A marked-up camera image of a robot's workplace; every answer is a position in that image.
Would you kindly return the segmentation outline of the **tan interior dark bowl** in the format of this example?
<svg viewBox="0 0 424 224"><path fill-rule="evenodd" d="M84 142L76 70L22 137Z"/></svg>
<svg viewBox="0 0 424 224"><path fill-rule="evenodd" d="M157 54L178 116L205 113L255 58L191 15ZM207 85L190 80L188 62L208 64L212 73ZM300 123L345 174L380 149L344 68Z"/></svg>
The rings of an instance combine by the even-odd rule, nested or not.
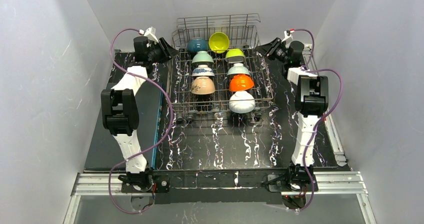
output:
<svg viewBox="0 0 424 224"><path fill-rule="evenodd" d="M203 37L193 37L187 43L187 51L189 53L207 51L208 49L208 42Z"/></svg>

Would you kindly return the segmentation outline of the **green celadon bowl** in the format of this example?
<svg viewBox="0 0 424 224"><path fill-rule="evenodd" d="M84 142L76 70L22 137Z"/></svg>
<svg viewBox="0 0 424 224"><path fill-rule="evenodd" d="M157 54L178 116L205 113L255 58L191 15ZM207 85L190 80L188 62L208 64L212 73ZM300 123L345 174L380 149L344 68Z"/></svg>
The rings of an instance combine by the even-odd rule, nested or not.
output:
<svg viewBox="0 0 424 224"><path fill-rule="evenodd" d="M198 51L191 60L192 64L195 63L213 63L214 59L207 51Z"/></svg>

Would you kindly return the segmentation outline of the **pale green shallow bowl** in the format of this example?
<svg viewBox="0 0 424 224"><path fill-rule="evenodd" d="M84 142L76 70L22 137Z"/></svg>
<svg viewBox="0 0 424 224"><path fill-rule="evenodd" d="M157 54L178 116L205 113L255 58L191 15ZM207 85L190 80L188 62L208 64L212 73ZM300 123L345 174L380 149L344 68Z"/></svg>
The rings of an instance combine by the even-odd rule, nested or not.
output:
<svg viewBox="0 0 424 224"><path fill-rule="evenodd" d="M231 76L231 75L248 75L248 76L250 76L251 73L248 70L248 68L244 66L243 63L234 63L233 66L228 69L226 75L227 76Z"/></svg>

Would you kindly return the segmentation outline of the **white square bowl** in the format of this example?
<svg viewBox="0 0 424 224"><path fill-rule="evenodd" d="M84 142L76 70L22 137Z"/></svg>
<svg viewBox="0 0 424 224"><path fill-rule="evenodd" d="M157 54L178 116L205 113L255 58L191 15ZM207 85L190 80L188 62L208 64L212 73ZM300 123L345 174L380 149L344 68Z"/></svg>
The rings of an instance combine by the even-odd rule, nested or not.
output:
<svg viewBox="0 0 424 224"><path fill-rule="evenodd" d="M246 56L245 56L242 49L233 48L233 49L229 49L225 54L225 59L228 60L229 58L243 58L243 59L245 59Z"/></svg>

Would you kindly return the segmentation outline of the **blue floral bowl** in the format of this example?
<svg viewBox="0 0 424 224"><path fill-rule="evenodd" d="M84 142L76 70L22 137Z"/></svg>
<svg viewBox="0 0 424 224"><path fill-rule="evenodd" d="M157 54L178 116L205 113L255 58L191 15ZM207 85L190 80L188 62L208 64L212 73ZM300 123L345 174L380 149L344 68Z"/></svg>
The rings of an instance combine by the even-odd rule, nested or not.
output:
<svg viewBox="0 0 424 224"><path fill-rule="evenodd" d="M215 73L207 64L199 64L193 71L191 76L196 77L214 77Z"/></svg>

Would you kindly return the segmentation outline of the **orange striped bowl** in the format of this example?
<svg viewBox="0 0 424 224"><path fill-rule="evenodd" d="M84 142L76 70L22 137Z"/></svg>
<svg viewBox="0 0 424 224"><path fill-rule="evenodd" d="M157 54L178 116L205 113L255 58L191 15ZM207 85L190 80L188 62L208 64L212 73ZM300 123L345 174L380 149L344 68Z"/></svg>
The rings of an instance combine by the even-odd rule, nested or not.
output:
<svg viewBox="0 0 424 224"><path fill-rule="evenodd" d="M246 91L254 87L254 81L249 75L237 74L229 83L229 90L231 92Z"/></svg>

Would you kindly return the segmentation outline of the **cream white round bowl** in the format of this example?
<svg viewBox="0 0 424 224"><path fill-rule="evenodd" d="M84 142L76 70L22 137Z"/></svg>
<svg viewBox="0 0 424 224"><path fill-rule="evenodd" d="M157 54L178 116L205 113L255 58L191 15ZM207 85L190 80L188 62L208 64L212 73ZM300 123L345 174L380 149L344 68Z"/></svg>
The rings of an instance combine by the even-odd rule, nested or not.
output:
<svg viewBox="0 0 424 224"><path fill-rule="evenodd" d="M215 92L213 80L207 76L195 78L191 84L190 92L195 95L209 95Z"/></svg>

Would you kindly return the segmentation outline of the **grey wire dish rack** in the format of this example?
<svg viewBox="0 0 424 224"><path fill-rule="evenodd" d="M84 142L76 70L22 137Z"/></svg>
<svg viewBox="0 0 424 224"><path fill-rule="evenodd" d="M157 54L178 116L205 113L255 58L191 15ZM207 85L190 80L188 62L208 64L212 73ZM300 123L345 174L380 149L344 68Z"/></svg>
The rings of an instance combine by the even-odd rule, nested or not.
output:
<svg viewBox="0 0 424 224"><path fill-rule="evenodd" d="M270 106L274 98L270 79L269 66L265 59L255 51L260 38L257 24L261 22L257 13L211 15L196 17L180 17L177 19L176 30L172 34L172 46L179 51L169 62L166 90L173 101L173 109L177 121L191 121L200 118L214 118L217 113L228 113L229 100L232 93L229 90L230 76L227 74L231 65L225 60L225 53L216 53L211 49L208 54L214 60L210 65L215 76L212 77L215 92L207 96L195 95L191 92L192 73L195 66L191 64L193 53L188 51L192 38L209 37L217 32L226 34L230 49L241 49L246 57L244 66L250 72L254 82L249 93L255 101L255 109L249 114L258 120Z"/></svg>

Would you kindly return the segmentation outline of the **yellow rimmed bowl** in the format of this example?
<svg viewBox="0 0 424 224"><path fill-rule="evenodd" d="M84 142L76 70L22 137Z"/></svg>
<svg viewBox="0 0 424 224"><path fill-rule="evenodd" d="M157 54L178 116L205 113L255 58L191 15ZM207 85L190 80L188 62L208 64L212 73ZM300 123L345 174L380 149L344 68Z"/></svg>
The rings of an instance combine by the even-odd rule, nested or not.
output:
<svg viewBox="0 0 424 224"><path fill-rule="evenodd" d="M223 32L215 32L209 37L208 45L214 53L223 54L230 46L230 39Z"/></svg>

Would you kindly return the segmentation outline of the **white ribbed bowl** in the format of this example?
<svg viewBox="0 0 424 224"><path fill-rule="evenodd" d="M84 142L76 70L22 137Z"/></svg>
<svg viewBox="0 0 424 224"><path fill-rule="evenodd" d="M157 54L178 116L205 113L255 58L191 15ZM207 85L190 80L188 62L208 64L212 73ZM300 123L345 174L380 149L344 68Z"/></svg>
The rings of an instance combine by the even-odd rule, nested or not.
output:
<svg viewBox="0 0 424 224"><path fill-rule="evenodd" d="M237 114L245 114L256 107L254 97L247 91L236 91L229 99L229 109Z"/></svg>

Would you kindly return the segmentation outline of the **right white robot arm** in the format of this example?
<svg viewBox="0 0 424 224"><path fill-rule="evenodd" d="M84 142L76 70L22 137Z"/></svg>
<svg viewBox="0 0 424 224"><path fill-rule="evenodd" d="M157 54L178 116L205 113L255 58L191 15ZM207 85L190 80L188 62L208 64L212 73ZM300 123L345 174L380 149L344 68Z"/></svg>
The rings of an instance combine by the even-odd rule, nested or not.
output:
<svg viewBox="0 0 424 224"><path fill-rule="evenodd" d="M329 106L328 77L312 73L302 67L305 45L292 41L289 46L280 38L255 47L255 51L270 61L282 65L282 76L296 85L295 109L298 115L296 146L291 157L293 165L311 167L314 164L313 146L317 123Z"/></svg>

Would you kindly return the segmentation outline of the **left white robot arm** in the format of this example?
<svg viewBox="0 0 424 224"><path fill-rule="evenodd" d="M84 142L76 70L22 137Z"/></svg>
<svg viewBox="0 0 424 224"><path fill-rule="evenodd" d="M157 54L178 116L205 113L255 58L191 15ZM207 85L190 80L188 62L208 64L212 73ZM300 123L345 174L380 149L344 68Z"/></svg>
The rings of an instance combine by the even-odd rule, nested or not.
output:
<svg viewBox="0 0 424 224"><path fill-rule="evenodd" d="M120 81L100 94L102 124L117 141L129 174L146 171L148 161L142 154L138 139L140 116L136 94L148 81L148 67L165 63L178 54L160 37L157 42L146 36L133 39L134 62L125 70Z"/></svg>

